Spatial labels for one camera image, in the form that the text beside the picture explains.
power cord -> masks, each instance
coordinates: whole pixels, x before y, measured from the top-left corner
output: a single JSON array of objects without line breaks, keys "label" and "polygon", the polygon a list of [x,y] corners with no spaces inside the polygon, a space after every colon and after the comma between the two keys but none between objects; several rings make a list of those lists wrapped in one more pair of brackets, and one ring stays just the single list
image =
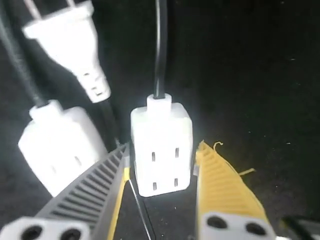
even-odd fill
[{"label": "power cord", "polygon": [[40,90],[36,86],[34,82],[35,76],[26,61],[22,47],[14,36],[10,19],[6,13],[3,1],[0,1],[0,39],[10,62],[18,73],[20,81],[23,84],[25,91],[32,99],[34,105],[38,108],[47,105],[48,101],[44,99]]},{"label": "power cord", "polygon": [[167,0],[155,0],[156,48],[154,66],[154,99],[165,98],[165,75],[167,64],[168,9]]}]

socket hole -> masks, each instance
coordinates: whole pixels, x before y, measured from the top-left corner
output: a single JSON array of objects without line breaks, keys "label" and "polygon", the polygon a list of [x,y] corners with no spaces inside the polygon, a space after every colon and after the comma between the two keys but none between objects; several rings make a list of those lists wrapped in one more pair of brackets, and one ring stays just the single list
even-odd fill
[{"label": "socket hole", "polygon": [[28,227],[21,235],[22,240],[35,240],[37,239],[42,232],[42,227],[35,225]]},{"label": "socket hole", "polygon": [[78,229],[71,228],[66,230],[60,237],[60,240],[79,240],[81,232]]},{"label": "socket hole", "polygon": [[225,220],[218,216],[211,216],[207,219],[206,224],[216,229],[226,229],[228,227]]},{"label": "socket hole", "polygon": [[76,163],[81,167],[82,166],[82,163],[81,161],[79,160],[79,158],[77,156],[74,156],[74,159],[76,161]]},{"label": "socket hole", "polygon": [[179,148],[175,148],[175,158],[177,159],[179,157]]},{"label": "socket hole", "polygon": [[255,234],[255,235],[258,235],[258,236],[264,236],[266,235],[266,230],[260,226],[259,224],[256,224],[254,222],[251,222],[251,223],[248,223],[246,226],[245,226],[245,229],[248,233],[251,233],[251,234]]}]

extension cord outlet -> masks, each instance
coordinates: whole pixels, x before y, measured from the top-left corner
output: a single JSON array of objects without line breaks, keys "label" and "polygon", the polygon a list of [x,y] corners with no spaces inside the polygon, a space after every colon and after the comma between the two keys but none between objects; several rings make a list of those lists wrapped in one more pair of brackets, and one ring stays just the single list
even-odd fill
[{"label": "extension cord outlet", "polygon": [[24,129],[18,146],[53,197],[107,154],[83,108],[63,110],[57,100],[51,100],[29,113],[33,120]]},{"label": "extension cord outlet", "polygon": [[0,240],[91,240],[83,221],[23,216],[5,225]]},{"label": "extension cord outlet", "polygon": [[147,97],[147,106],[131,112],[131,138],[139,194],[151,197],[186,189],[190,184],[192,121],[172,97]]},{"label": "extension cord outlet", "polygon": [[93,103],[111,95],[98,59],[98,37],[90,0],[35,19],[22,28],[26,38],[36,39],[47,55],[72,72]]}]

white plug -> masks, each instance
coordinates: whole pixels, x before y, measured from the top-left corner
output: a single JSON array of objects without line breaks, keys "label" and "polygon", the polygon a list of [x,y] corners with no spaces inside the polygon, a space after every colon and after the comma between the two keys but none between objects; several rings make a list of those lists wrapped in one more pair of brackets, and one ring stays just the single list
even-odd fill
[{"label": "white plug", "polygon": [[131,138],[139,194],[150,197],[186,189],[190,184],[192,121],[172,97],[147,97],[131,112]]},{"label": "white plug", "polygon": [[97,31],[90,0],[41,17],[33,0],[24,0],[34,20],[22,28],[26,38],[36,39],[47,55],[72,72],[93,103],[111,95],[98,59]]},{"label": "white plug", "polygon": [[32,121],[18,146],[53,197],[107,154],[104,143],[81,107],[63,110],[57,100],[30,110]]}]

outlet slot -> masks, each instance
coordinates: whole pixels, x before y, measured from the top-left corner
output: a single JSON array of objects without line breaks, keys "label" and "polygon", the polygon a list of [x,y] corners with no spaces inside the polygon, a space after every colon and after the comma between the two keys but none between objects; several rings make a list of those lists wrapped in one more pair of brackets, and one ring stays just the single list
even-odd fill
[{"label": "outlet slot", "polygon": [[74,156],[74,159],[75,159],[76,163],[79,165],[79,167],[81,167],[82,163],[81,163],[80,159],[77,156]]},{"label": "outlet slot", "polygon": [[175,158],[176,159],[179,158],[179,148],[178,147],[175,148]]}]

